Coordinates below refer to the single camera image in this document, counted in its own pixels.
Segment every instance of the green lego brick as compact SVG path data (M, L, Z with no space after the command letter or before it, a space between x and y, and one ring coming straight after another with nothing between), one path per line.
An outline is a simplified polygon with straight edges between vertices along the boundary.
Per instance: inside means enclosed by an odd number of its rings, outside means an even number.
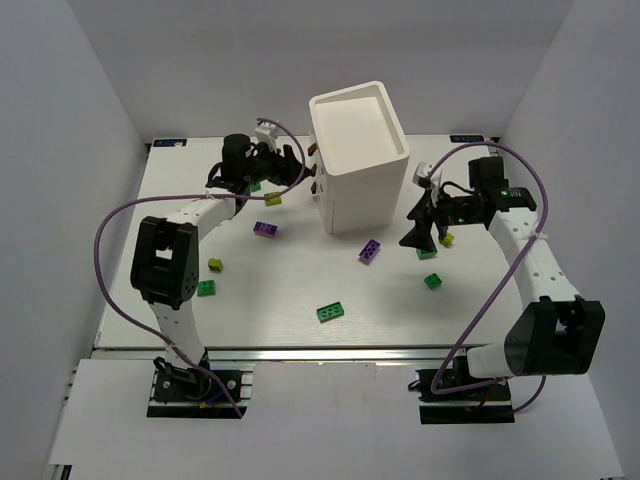
M429 275L427 278L424 279L424 283L427 284L427 287L429 287L429 290L433 290L435 288L438 288L440 285L442 285L442 280L440 279L437 273L432 273L431 275Z
M318 308L316 313L318 314L318 320L320 320L320 323L324 323L343 316L344 309L340 302L336 302L331 305L327 305L326 307Z
M272 192L272 193L265 193L264 194L265 197L273 197L274 195L278 195L278 193L277 192ZM281 203L282 203L282 197L269 198L269 199L264 201L264 204L267 207L272 207L274 205L280 205Z
M416 249L416 253L418 254L418 258L420 260L426 260L427 258L433 258L438 254L438 250L434 252L427 252L426 250Z
M222 269L224 268L224 265L222 265L222 260L220 260L219 258L210 258L207 265L209 266L209 270L217 273L221 273Z
M449 248L451 245L453 245L453 240L456 237L454 237L453 235L451 235L450 233L447 233L447 235L444 238L440 239L440 243L442 245L444 245L445 247Z
M216 294L216 282L213 280L206 280L198 284L198 296L206 297Z

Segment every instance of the wall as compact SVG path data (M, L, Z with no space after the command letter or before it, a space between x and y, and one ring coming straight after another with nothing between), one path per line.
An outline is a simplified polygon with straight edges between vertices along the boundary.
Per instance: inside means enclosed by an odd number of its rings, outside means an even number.
M295 133L383 81L406 133L502 133L573 0L69 0L143 138Z
M547 185L545 230L560 264L607 312L590 378L631 479L640 479L638 25L638 2L577 0L504 135Z
M0 45L0 465L22 480L40 478L96 333L95 229L135 194L145 152L64 0L3 2Z

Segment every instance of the white bin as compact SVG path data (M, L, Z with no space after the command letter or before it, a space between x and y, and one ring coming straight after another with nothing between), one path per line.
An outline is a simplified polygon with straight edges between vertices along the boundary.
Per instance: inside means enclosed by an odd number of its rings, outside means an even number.
M409 145L384 85L369 82L318 95L309 108L324 229L340 233L388 225Z

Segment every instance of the purple block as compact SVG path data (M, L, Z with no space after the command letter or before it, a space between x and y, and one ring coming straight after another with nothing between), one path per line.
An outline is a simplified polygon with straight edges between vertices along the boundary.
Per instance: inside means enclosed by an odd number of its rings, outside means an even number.
M256 235L262 235L263 237L273 238L276 234L278 227L271 225L270 223L256 222L256 226L253 227L253 233Z
M380 243L375 240L369 240L369 243L360 252L360 261L368 265L373 260L373 257L377 255L378 250L380 250Z

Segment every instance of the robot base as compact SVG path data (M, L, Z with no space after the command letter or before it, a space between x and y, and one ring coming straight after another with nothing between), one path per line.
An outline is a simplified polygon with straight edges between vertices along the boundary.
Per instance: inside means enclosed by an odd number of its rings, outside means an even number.
M240 392L242 390L242 371L240 370L214 370L214 374L227 385L231 398L238 403L240 411L244 414L246 403L241 401ZM200 408L202 401L214 397L220 393L220 388L215 382L202 398L191 398L185 394L179 384L172 383L164 373L157 371L151 398L147 407L147 417L149 418L231 418L237 419L238 415L228 403L224 395L216 399L212 405Z
M514 423L509 385L493 385L488 389L436 395L431 381L437 370L420 370L420 423L422 425ZM454 386L453 370L442 377L444 387Z

